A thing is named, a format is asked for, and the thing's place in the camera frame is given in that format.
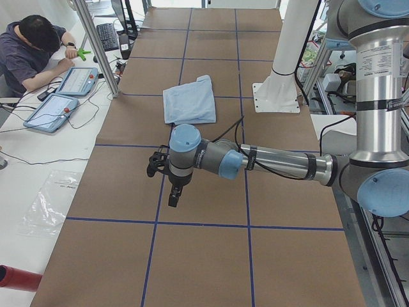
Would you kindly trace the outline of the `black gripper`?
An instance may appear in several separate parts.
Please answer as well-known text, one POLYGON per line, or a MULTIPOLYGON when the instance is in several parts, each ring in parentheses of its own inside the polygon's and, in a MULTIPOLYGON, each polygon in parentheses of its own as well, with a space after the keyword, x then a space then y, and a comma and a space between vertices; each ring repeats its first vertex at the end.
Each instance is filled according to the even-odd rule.
POLYGON ((169 166, 169 171, 168 177, 172 183, 172 188, 169 194, 168 205, 176 208, 182 195, 183 187, 189 184, 192 179, 193 167, 182 169, 176 166, 169 166))

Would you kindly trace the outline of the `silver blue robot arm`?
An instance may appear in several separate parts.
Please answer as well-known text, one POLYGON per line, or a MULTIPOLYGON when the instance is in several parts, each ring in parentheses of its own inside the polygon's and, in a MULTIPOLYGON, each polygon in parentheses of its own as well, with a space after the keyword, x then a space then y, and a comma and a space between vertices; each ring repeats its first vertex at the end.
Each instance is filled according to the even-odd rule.
POLYGON ((356 52, 355 131, 341 122, 322 128, 320 153, 293 153, 235 141, 210 141, 192 125, 172 131, 165 171, 177 206, 194 169, 234 179, 240 169, 267 171, 293 180, 336 186, 380 217, 408 212, 408 156, 401 149, 400 66, 408 33, 407 1, 331 1, 329 47, 356 52))

